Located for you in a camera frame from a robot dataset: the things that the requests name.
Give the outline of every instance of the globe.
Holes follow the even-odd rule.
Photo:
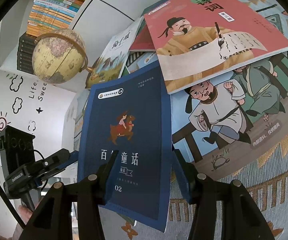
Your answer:
[[[36,76],[46,83],[61,84],[87,65],[85,44],[71,29],[58,29],[37,38],[32,57]]]

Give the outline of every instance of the metal screw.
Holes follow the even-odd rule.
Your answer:
[[[96,180],[97,179],[97,176],[96,174],[91,174],[90,176],[87,177],[88,180]]]
[[[197,174],[197,178],[199,178],[199,179],[206,179],[206,175],[204,174],[204,173],[198,173]]]
[[[54,188],[60,188],[60,187],[62,187],[62,183],[56,182],[56,183],[53,184],[53,187]]]
[[[234,180],[233,180],[233,184],[234,184],[236,187],[240,187],[240,186],[242,185],[242,183],[241,183],[239,180],[237,180],[237,179],[234,179]]]

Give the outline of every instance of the sun decal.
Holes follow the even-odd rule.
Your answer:
[[[3,116],[2,112],[1,113],[1,116],[0,116],[0,132],[11,122],[8,122],[6,120],[6,116],[7,116],[7,112],[5,113],[5,116]]]

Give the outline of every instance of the ancient chinese man illustration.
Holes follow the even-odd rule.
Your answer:
[[[233,32],[233,30],[223,27],[219,27],[219,29],[220,34]],[[157,54],[166,56],[183,54],[201,48],[202,46],[205,46],[218,38],[218,32],[215,24],[212,27],[192,27],[191,23],[184,17],[173,17],[169,19],[167,21],[167,28],[160,37],[163,35],[168,37],[169,33],[172,33],[172,38],[170,38],[162,48],[156,49]],[[209,70],[203,71],[202,76],[194,77],[194,75],[192,75],[189,77],[176,79],[174,81],[166,81],[165,84],[168,90],[174,90],[183,85],[192,83],[202,77],[206,77],[220,70],[227,69],[238,63],[252,59],[253,57],[254,55],[252,51],[248,50],[243,53],[239,53],[238,55],[233,55],[218,66],[214,66]]]
[[[208,131],[203,113],[211,124],[209,137],[203,139],[213,144],[217,136],[228,143],[242,141],[250,143],[246,130],[246,119],[240,110],[245,103],[245,93],[240,84],[232,79],[214,86],[210,81],[194,85],[185,91],[190,95],[186,103],[186,112],[191,112],[192,99],[200,100],[189,116],[189,121],[198,131]]]
[[[236,79],[254,99],[246,114],[257,116],[258,114],[278,114],[285,112],[280,102],[280,92],[276,86],[270,83],[270,78],[260,68],[267,69],[270,74],[277,76],[273,64],[267,59],[256,61],[252,64],[234,70],[232,79]]]

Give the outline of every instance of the black cable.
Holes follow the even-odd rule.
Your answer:
[[[45,160],[44,157],[43,157],[43,155],[42,155],[38,150],[35,150],[35,149],[34,149],[34,151],[37,152],[37,153],[41,156],[42,160]]]
[[[25,224],[24,224],[23,220],[21,219],[21,217],[19,216],[19,214],[17,213],[17,211],[15,210],[13,205],[11,204],[10,200],[6,196],[6,193],[4,192],[3,188],[1,187],[1,185],[0,185],[0,197],[2,198],[2,200],[4,201],[6,206],[8,207],[9,211],[12,213],[12,215],[16,219],[17,223],[19,223],[20,227],[22,227],[24,229],[25,228]]]
[[[34,150],[34,151],[37,152],[42,157],[42,160],[45,160],[43,155],[38,150]],[[47,183],[48,183],[48,179],[45,181],[43,187],[41,187],[41,191],[45,188]]]

